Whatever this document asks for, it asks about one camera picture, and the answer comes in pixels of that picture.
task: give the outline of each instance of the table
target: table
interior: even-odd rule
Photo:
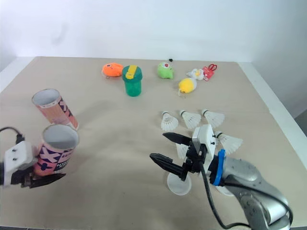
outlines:
[[[131,98],[124,82],[101,76],[109,62],[138,65],[143,72],[142,93]],[[174,143],[162,136],[161,112],[199,112],[203,108],[224,113],[218,127],[243,138],[232,154],[254,164],[263,177],[288,199],[294,212],[293,227],[307,225],[307,171],[268,108],[234,62],[217,62],[209,82],[185,96],[177,84],[193,68],[211,62],[174,61],[174,80],[160,79],[160,60],[73,57],[36,57],[0,94],[1,126],[21,130],[34,145],[48,121],[32,105],[41,89],[59,90],[80,123],[80,144],[64,169],[67,175],[44,187],[1,190],[0,224],[50,229],[220,229],[208,204],[202,180],[191,174],[192,189],[185,196],[171,193],[167,173],[149,154],[162,153],[181,164]],[[175,132],[191,136],[183,121]],[[14,144],[14,134],[1,134],[3,153]],[[211,186],[224,223],[246,222],[234,197]]]

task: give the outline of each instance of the green cup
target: green cup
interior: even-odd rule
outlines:
[[[140,67],[135,65],[126,66],[123,69],[122,77],[125,82],[126,93],[130,97],[136,97],[140,95],[142,91],[142,71]]]

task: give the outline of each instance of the patterned cup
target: patterned cup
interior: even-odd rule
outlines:
[[[64,168],[79,143],[78,133],[69,126],[51,125],[43,132],[34,173],[39,176],[53,174]]]
[[[79,124],[67,107],[59,91],[45,89],[32,97],[32,102],[52,124],[68,125],[78,129]]]

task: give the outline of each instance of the small toy figure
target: small toy figure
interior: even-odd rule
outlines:
[[[189,93],[196,89],[197,82],[194,78],[185,78],[179,82],[179,92],[178,93]]]
[[[118,63],[108,63],[102,67],[101,72],[106,76],[110,77],[119,77],[123,71],[123,66]]]
[[[187,73],[190,78],[194,78],[196,80],[203,80],[204,73],[202,69],[193,69],[191,72]]]
[[[164,79],[173,79],[173,68],[171,67],[170,64],[168,64],[167,62],[161,62],[158,65],[158,76],[160,78],[164,78]]]

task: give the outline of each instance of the paper cup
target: paper cup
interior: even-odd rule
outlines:
[[[79,124],[67,107],[59,91],[45,89],[32,97],[33,104],[52,124],[62,124],[78,129]]]
[[[177,175],[170,173],[167,177],[167,186],[174,194],[183,196],[191,190],[192,181],[189,175],[182,181]]]
[[[78,143],[79,135],[71,127],[47,127],[43,132],[43,143],[39,149],[38,161],[34,165],[34,173],[46,176],[64,168]]]

